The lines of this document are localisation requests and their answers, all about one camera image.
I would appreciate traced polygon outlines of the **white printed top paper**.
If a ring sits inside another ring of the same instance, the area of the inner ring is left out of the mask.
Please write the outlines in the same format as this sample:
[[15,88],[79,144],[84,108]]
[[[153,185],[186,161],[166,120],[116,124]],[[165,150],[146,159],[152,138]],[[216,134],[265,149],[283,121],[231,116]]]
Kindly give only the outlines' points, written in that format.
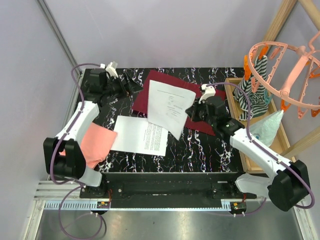
[[179,140],[188,117],[185,111],[193,105],[195,98],[196,93],[191,90],[150,80],[147,119]]

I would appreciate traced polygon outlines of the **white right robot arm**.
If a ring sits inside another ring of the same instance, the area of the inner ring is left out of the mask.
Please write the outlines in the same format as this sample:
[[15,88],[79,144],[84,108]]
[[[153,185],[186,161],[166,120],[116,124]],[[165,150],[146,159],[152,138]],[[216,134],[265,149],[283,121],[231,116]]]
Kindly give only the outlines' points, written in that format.
[[227,185],[230,197],[254,194],[270,199],[278,209],[287,212],[292,207],[299,208],[299,202],[310,196],[307,207],[314,206],[307,166],[300,160],[292,162],[255,138],[241,122],[228,116],[220,97],[198,98],[185,112],[193,122],[209,124],[216,136],[253,160],[266,174],[241,174]]

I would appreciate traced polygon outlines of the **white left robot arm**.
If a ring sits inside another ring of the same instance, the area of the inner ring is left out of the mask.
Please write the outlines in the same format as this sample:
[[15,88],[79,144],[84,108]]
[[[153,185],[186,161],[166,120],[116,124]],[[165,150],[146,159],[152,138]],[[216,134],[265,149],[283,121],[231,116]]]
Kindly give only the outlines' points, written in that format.
[[74,114],[55,137],[47,137],[43,142],[45,167],[55,184],[74,181],[90,187],[95,197],[103,198],[108,186],[100,172],[87,166],[81,142],[101,108],[114,99],[132,96],[143,87],[127,72],[119,76],[114,67],[86,68],[80,78],[87,86],[79,90],[81,100]]

